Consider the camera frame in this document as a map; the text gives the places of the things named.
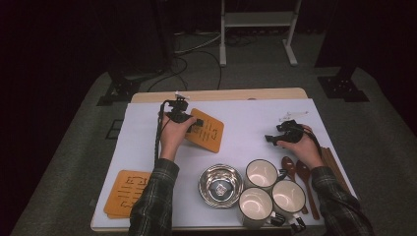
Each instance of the wooden utensil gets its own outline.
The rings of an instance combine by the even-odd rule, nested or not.
[[[341,174],[341,171],[329,147],[322,147],[322,161],[325,163],[326,166],[330,167],[330,169],[333,171],[334,176],[336,177],[341,187],[347,193],[352,194],[349,190],[349,187],[347,187],[346,181],[344,180],[343,175]]]
[[[309,198],[310,209],[312,211],[313,218],[320,219],[319,212],[317,211],[316,204],[313,199],[312,191],[310,189],[310,176],[311,172],[310,169],[304,164],[302,161],[298,160],[295,166],[297,175],[303,180],[304,184],[307,188],[307,196]]]
[[[292,161],[292,159],[288,156],[284,156],[281,160],[281,166],[283,169],[286,169],[288,171],[288,176],[291,179],[291,181],[295,182],[296,169],[295,169],[295,164]],[[303,208],[301,209],[301,212],[303,212],[304,214],[309,213],[306,206],[303,206]]]

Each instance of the wooden table edge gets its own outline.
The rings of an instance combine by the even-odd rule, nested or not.
[[[191,101],[309,98],[302,88],[190,90],[180,91],[180,93],[189,96]],[[175,92],[138,92],[133,95],[131,103],[162,102],[166,99],[175,99]]]

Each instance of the black curtain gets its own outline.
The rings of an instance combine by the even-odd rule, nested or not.
[[[89,1],[2,1],[0,235],[10,235],[110,45]]]
[[[366,71],[414,134],[416,24],[417,1],[339,0],[316,62],[316,67],[353,65]]]

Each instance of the person's arm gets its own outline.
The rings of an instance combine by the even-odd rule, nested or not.
[[[306,132],[311,128],[304,126]],[[320,201],[320,212],[325,219],[326,235],[374,235],[372,225],[362,213],[358,200],[344,191],[333,172],[326,167],[318,147],[306,134],[296,143],[278,141],[277,145],[290,149],[312,172],[312,185]]]
[[[192,117],[177,124],[164,115],[160,156],[144,192],[132,208],[129,235],[171,235],[172,193],[179,171],[175,155],[187,129],[195,122]]]

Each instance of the shelf leg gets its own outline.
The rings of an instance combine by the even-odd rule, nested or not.
[[[294,13],[292,14],[291,25],[289,26],[289,34],[287,39],[282,40],[284,44],[285,52],[287,53],[289,63],[291,66],[297,66],[298,62],[295,58],[294,51],[291,47],[292,36],[294,35],[295,26],[297,25],[298,14],[300,12],[301,0],[297,0],[295,3]]]
[[[220,66],[226,66],[226,44],[225,44],[225,12],[224,12],[224,1],[221,0],[221,26],[220,26]]]

